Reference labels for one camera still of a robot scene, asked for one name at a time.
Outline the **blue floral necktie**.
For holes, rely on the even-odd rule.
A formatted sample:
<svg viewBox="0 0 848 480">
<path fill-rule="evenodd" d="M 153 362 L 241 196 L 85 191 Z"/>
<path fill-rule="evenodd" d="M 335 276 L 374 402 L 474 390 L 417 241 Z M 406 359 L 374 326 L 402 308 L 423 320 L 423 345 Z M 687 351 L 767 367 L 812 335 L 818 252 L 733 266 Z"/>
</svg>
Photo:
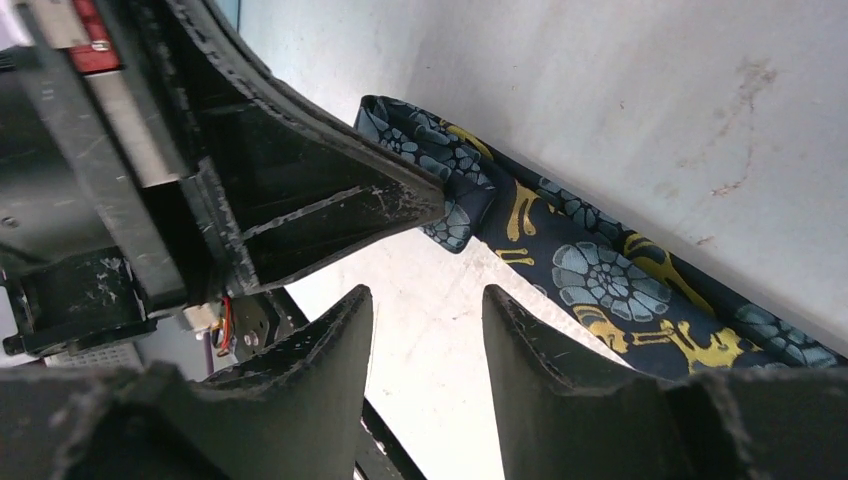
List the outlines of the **blue floral necktie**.
<svg viewBox="0 0 848 480">
<path fill-rule="evenodd" d="M 361 100 L 364 137 L 439 177 L 445 213 L 422 232 L 471 240 L 636 369 L 843 367 L 844 356 L 467 130 L 386 96 Z"/>
</svg>

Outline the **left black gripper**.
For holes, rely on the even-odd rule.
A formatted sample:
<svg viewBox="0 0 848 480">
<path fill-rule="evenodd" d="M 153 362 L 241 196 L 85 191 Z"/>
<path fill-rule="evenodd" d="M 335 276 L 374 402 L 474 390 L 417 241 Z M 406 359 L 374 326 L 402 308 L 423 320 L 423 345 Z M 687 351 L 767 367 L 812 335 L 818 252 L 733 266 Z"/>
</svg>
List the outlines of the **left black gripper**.
<svg viewBox="0 0 848 480">
<path fill-rule="evenodd" d="M 192 48 L 166 1 L 2 3 L 4 354 L 211 325 Z"/>
</svg>

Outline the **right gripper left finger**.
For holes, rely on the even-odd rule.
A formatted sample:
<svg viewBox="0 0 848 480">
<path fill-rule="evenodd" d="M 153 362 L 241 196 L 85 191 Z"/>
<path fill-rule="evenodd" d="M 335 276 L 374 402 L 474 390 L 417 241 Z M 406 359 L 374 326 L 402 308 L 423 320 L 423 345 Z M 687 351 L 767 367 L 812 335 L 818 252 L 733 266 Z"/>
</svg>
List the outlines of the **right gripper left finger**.
<svg viewBox="0 0 848 480">
<path fill-rule="evenodd" d="M 171 364 L 5 369 L 5 479 L 349 479 L 373 301 L 359 285 L 315 321 L 195 382 Z"/>
</svg>

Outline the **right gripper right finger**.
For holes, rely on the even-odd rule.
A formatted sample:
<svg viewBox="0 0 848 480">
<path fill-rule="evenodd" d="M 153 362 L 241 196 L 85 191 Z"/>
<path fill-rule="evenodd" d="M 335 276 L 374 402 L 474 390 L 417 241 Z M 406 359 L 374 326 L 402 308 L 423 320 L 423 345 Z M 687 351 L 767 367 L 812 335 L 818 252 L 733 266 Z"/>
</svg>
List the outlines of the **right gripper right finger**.
<svg viewBox="0 0 848 480">
<path fill-rule="evenodd" d="M 843 479 L 847 372 L 734 369 L 668 381 L 614 362 L 501 287 L 482 326 L 508 479 Z"/>
</svg>

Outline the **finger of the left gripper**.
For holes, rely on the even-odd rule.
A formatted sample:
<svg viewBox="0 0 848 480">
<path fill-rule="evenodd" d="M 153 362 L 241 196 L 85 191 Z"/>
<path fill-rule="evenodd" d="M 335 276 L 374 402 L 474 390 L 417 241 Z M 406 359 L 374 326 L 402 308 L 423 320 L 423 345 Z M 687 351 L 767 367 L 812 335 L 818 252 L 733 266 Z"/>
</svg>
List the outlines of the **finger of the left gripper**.
<svg viewBox="0 0 848 480">
<path fill-rule="evenodd" d="M 187 193 L 228 293 L 299 280 L 439 217 L 443 185 L 278 80 L 210 1 L 167 1 L 192 139 Z"/>
</svg>

